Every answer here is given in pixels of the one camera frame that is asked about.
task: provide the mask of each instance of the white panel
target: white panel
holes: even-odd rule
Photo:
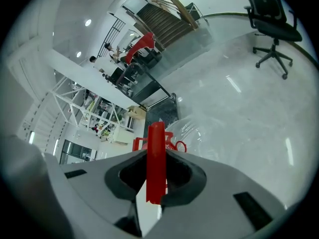
[[[17,61],[14,66],[11,66],[10,70],[14,75],[15,79],[22,85],[22,87],[27,91],[27,93],[34,99],[40,101],[38,96],[36,95],[35,91],[31,87],[30,83],[28,82],[23,69],[21,67],[20,61]]]
[[[33,100],[22,86],[14,79],[6,67],[0,70],[0,134],[14,135],[21,127],[23,119]]]

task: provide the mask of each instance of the red plastic part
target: red plastic part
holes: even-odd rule
[[[149,126],[146,164],[146,202],[159,205],[166,191],[164,122],[155,122]]]
[[[127,64],[130,64],[132,59],[133,59],[133,55],[139,51],[140,49],[143,48],[150,48],[150,49],[154,49],[155,47],[155,36],[152,32],[148,32],[146,35],[144,35],[127,53],[126,57],[125,57],[125,62]]]

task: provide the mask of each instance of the window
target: window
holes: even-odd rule
[[[60,165],[90,161],[92,150],[68,140],[64,141]]]

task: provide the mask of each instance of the ceiling light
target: ceiling light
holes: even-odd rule
[[[66,153],[69,153],[70,147],[71,147],[71,143],[69,142],[68,150],[66,151]]]
[[[288,152],[288,161],[290,165],[294,165],[294,157],[293,157],[293,151],[291,148],[291,142],[289,137],[286,138],[286,147],[287,147],[287,152]]]
[[[88,19],[86,22],[85,22],[85,26],[89,26],[91,24],[92,20]]]
[[[32,144],[33,143],[33,139],[34,139],[34,132],[32,131],[30,134],[30,139],[29,139],[29,143]]]
[[[53,149],[53,156],[55,156],[55,152],[56,152],[56,148],[57,148],[57,146],[58,146],[58,142],[59,142],[59,139],[57,139],[57,140],[55,141],[55,145],[54,145],[54,149]]]

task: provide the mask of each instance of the cardboard box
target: cardboard box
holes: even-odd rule
[[[143,120],[146,117],[146,112],[138,106],[130,106],[128,115],[134,119]]]

